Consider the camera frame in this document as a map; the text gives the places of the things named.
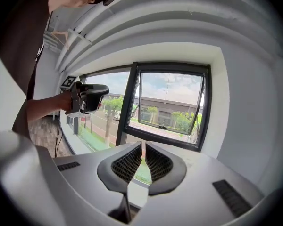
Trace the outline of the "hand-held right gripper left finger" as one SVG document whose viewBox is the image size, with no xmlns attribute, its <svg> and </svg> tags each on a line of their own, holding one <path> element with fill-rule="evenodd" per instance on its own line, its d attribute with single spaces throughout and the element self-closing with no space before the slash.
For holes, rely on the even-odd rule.
<svg viewBox="0 0 283 226">
<path fill-rule="evenodd" d="M 137 141 L 102 160 L 97 167 L 97 175 L 108 190 L 126 192 L 141 162 L 142 142 Z"/>
</svg>

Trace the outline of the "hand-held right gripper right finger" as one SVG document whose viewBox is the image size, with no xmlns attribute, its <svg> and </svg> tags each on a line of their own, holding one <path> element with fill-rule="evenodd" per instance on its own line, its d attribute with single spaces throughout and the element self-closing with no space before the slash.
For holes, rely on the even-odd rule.
<svg viewBox="0 0 283 226">
<path fill-rule="evenodd" d="M 186 176 L 184 160 L 153 142 L 145 143 L 145 148 L 145 161 L 151 175 L 148 195 L 166 194 L 175 190 Z"/>
</svg>

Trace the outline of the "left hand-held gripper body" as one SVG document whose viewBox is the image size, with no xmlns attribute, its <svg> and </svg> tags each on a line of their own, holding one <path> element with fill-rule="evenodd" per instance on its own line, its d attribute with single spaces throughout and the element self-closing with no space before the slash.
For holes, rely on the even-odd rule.
<svg viewBox="0 0 283 226">
<path fill-rule="evenodd" d="M 76 81 L 75 76 L 67 76 L 60 89 L 70 91 L 71 107 L 65 112 L 68 117 L 83 117 L 97 111 L 109 87 L 103 84 L 85 84 Z"/>
</svg>

